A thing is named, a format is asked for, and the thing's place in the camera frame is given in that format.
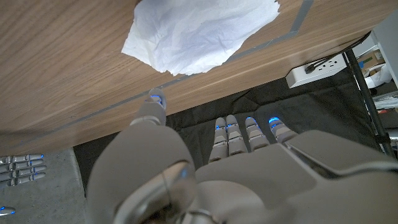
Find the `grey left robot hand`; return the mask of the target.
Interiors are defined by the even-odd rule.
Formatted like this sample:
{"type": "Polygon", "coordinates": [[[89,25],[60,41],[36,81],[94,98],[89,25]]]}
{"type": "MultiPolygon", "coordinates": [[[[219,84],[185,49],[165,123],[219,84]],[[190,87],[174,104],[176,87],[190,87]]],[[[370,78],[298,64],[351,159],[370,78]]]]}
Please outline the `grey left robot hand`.
{"type": "Polygon", "coordinates": [[[152,89],[130,125],[96,160],[89,223],[396,223],[397,161],[322,131],[296,133],[269,120],[240,130],[218,118],[209,163],[199,169],[166,126],[166,98],[152,89]]]}

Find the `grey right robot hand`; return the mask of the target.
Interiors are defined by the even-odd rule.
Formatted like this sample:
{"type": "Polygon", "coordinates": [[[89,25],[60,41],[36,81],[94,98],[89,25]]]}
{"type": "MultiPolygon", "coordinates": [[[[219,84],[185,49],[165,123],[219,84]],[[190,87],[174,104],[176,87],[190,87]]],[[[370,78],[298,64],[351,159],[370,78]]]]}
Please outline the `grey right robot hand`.
{"type": "Polygon", "coordinates": [[[1,157],[1,189],[45,177],[43,154],[1,157]]]}

